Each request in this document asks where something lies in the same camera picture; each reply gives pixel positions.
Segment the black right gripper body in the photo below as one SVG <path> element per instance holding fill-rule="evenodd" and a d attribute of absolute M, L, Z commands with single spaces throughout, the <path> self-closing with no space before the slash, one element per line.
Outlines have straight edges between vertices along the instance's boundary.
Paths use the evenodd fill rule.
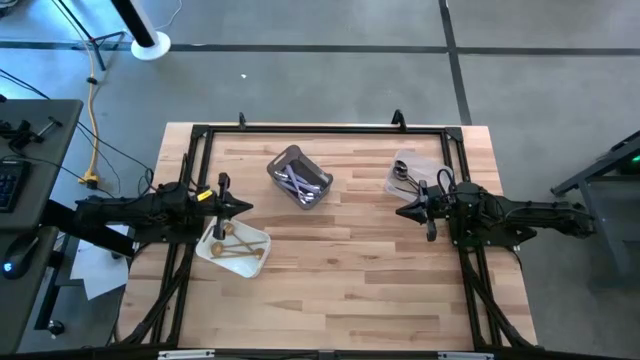
<path fill-rule="evenodd" d="M 430 218 L 427 214 L 427 209 L 428 209 L 428 197 L 427 197 L 427 188 L 431 187 L 431 186 L 439 186 L 439 185 L 428 185 L 427 182 L 425 180 L 420 180 L 418 182 L 418 188 L 419 188 L 419 197 L 418 199 L 422 200 L 425 202 L 425 215 L 426 215 L 426 227 L 427 227 L 427 231 L 426 231 L 426 236 L 427 236 L 427 240 L 429 242 L 433 242 L 436 240 L 437 238 L 437 227 L 435 224 L 435 219 Z M 444 192 L 444 190 L 440 187 L 442 193 L 447 197 L 446 193 Z"/>

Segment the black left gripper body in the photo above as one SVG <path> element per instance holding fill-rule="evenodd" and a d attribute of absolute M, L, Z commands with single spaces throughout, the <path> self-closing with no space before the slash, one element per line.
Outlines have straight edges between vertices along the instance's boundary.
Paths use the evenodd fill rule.
<path fill-rule="evenodd" d="M 216 195 L 216 220 L 213 228 L 213 236 L 217 240 L 225 238 L 224 220 L 229 218 L 230 205 L 228 204 L 228 189 L 230 186 L 229 175 L 225 172 L 219 174 L 218 192 Z"/>

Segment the clear plastic bin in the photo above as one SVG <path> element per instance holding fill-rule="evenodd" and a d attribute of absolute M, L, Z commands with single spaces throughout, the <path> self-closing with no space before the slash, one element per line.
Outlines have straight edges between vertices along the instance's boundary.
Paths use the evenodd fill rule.
<path fill-rule="evenodd" d="M 417 154 L 413 151 L 401 149 L 396 152 L 391 167 L 388 171 L 384 190 L 392 195 L 395 195 L 407 202 L 414 201 L 417 196 L 412 194 L 398 191 L 392 187 L 392 185 L 406 184 L 397 180 L 393 174 L 393 166 L 396 160 L 401 160 L 408 166 L 409 174 L 417 181 L 425 180 L 428 185 L 443 185 L 446 190 L 449 189 L 449 185 L 452 180 L 455 179 L 454 171 L 451 167 L 440 164 L 435 160 Z"/>

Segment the grey plastic bin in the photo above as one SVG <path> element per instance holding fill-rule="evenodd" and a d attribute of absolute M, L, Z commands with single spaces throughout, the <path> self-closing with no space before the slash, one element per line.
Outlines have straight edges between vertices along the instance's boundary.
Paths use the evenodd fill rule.
<path fill-rule="evenodd" d="M 302 203 L 295 193 L 292 193 L 277 184 L 279 179 L 275 177 L 274 173 L 276 171 L 286 173 L 287 164 L 292 167 L 295 173 L 305 178 L 311 184 L 321 186 L 321 191 L 319 193 L 314 193 L 315 198 L 307 204 Z M 287 197 L 293 200 L 303 210 L 310 210 L 323 200 L 329 194 L 334 180 L 331 174 L 322 170 L 315 162 L 312 161 L 311 158 L 305 155 L 297 145 L 290 145 L 285 148 L 275 159 L 268 163 L 266 170 L 276 187 L 284 192 Z"/>

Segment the white plastic bin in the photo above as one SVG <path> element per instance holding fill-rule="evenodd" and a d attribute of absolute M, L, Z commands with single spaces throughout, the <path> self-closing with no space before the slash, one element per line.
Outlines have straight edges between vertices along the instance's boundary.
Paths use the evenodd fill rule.
<path fill-rule="evenodd" d="M 257 277 L 266 263 L 266 259 L 271 251 L 271 237 L 266 232 L 257 230 L 237 220 L 224 220 L 224 227 L 226 223 L 233 224 L 235 227 L 235 233 L 240 238 L 246 241 L 253 248 L 263 248 L 265 253 L 260 260 L 250 257 L 213 259 L 211 257 L 211 246 L 213 243 L 218 241 L 221 241 L 223 244 L 225 243 L 225 238 L 223 240 L 217 240 L 213 236 L 215 220 L 216 217 L 213 217 L 204 234 L 197 241 L 196 254 L 200 258 L 244 278 Z"/>

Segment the black desk beam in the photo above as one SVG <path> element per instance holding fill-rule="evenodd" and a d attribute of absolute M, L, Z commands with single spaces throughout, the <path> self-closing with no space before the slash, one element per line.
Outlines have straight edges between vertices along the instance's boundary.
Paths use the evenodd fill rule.
<path fill-rule="evenodd" d="M 127 258 L 134 255 L 133 240 L 105 225 L 79 225 L 75 221 L 76 212 L 53 200 L 48 200 L 41 215 L 40 223 L 55 226 L 62 232 L 85 240 L 102 249 Z"/>

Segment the black pole white round base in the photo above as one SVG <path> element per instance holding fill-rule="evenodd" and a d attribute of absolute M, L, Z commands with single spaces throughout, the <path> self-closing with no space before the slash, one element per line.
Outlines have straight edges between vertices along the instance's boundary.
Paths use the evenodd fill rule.
<path fill-rule="evenodd" d="M 140 0 L 110 0 L 133 38 L 131 53 L 142 61 L 153 61 L 171 48 L 169 36 L 156 30 Z"/>

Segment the white paper sheets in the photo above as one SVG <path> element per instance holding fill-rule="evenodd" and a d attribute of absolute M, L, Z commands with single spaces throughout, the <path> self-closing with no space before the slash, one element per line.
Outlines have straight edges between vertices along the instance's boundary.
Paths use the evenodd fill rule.
<path fill-rule="evenodd" d="M 86 298 L 92 300 L 126 285 L 128 272 L 126 257 L 80 240 L 70 279 L 80 280 L 84 286 Z"/>

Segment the black crossbar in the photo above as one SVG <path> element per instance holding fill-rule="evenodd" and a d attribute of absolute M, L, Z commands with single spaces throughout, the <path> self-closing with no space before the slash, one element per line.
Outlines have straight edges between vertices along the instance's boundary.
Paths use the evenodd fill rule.
<path fill-rule="evenodd" d="M 169 343 L 112 345 L 0 355 L 0 360 L 157 360 L 160 351 L 178 350 Z M 289 350 L 218 348 L 211 360 L 438 360 L 445 350 Z M 632 360 L 609 356 L 549 351 L 541 348 L 484 347 L 495 360 Z"/>

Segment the grey side table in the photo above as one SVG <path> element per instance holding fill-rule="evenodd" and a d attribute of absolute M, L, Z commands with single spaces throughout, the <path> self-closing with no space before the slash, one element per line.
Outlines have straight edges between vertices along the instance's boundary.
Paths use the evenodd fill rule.
<path fill-rule="evenodd" d="M 640 176 L 620 175 L 617 166 L 639 148 L 640 130 L 550 189 L 556 197 L 572 190 L 581 193 L 616 279 L 622 283 L 640 283 Z"/>

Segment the black computer green lights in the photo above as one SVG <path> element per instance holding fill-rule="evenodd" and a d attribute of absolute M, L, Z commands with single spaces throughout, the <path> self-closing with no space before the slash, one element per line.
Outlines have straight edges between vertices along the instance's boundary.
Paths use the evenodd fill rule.
<path fill-rule="evenodd" d="M 640 148 L 619 162 L 617 172 L 623 176 L 640 176 Z"/>

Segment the black keyboard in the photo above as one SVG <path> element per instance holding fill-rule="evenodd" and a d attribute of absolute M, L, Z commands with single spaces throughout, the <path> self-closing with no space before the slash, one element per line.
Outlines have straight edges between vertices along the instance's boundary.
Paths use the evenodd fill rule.
<path fill-rule="evenodd" d="M 11 213 L 30 171 L 26 161 L 0 161 L 0 213 Z"/>

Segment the black computer mouse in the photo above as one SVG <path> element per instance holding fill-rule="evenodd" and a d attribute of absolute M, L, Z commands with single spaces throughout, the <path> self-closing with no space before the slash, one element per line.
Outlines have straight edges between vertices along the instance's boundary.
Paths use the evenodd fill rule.
<path fill-rule="evenodd" d="M 38 236 L 25 233 L 18 236 L 7 248 L 2 261 L 2 275 L 8 280 L 24 276 L 30 268 L 39 243 Z"/>

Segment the dark grey desk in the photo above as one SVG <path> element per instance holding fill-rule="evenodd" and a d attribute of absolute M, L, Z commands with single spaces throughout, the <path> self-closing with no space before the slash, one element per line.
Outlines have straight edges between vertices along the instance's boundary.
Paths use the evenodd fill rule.
<path fill-rule="evenodd" d="M 7 279 L 2 272 L 8 261 L 7 251 L 19 233 L 0 234 L 0 355 L 17 350 L 49 264 L 58 236 L 56 227 L 41 227 L 39 241 L 26 272 L 17 279 Z"/>

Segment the silver metal bracket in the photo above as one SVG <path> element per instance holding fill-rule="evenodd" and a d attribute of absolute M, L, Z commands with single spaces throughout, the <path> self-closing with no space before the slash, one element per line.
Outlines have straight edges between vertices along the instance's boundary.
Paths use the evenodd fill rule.
<path fill-rule="evenodd" d="M 214 349 L 178 349 L 160 351 L 157 360 L 211 360 L 215 358 Z"/>
<path fill-rule="evenodd" d="M 491 353 L 443 351 L 437 353 L 438 360 L 495 360 Z"/>

